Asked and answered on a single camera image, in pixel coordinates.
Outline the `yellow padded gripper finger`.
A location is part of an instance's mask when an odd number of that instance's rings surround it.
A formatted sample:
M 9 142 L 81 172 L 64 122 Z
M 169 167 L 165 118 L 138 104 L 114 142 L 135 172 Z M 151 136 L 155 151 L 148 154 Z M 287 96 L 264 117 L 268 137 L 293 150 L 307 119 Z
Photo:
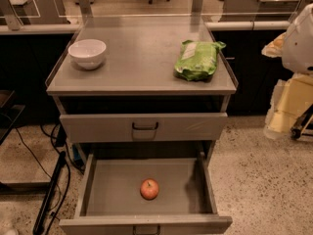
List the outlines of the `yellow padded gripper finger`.
M 274 86 L 263 133 L 278 139 L 291 133 L 296 121 L 313 105 L 313 76 L 295 73 Z

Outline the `wheeled robot base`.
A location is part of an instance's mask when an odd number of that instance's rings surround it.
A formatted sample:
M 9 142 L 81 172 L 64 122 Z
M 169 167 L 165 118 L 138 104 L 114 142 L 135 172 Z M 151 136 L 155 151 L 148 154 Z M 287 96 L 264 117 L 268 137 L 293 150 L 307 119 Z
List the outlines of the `wheeled robot base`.
M 301 136 L 312 136 L 309 130 L 313 129 L 313 105 L 300 116 L 291 128 L 291 138 L 296 140 Z

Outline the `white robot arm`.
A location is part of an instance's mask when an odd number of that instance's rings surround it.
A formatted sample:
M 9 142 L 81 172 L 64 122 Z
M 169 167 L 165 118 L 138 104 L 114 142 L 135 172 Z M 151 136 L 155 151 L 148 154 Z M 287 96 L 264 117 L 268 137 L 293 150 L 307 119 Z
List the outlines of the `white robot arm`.
M 271 139 L 297 135 L 297 121 L 313 105 L 313 5 L 307 5 L 261 53 L 281 57 L 283 67 L 293 72 L 287 81 L 279 79 L 274 86 L 263 132 Z

